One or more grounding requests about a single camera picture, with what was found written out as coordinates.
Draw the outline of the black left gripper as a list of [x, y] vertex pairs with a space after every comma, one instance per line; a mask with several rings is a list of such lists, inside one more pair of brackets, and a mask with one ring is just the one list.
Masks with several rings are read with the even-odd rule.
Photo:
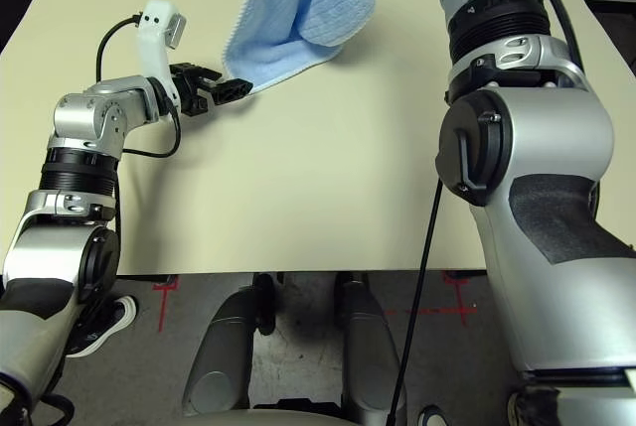
[[208, 112], [208, 100], [199, 94], [205, 91], [212, 94], [215, 105], [241, 100], [251, 92], [251, 83], [242, 78], [224, 81], [220, 72], [191, 63], [171, 64], [172, 80], [181, 100], [181, 113], [198, 116]]

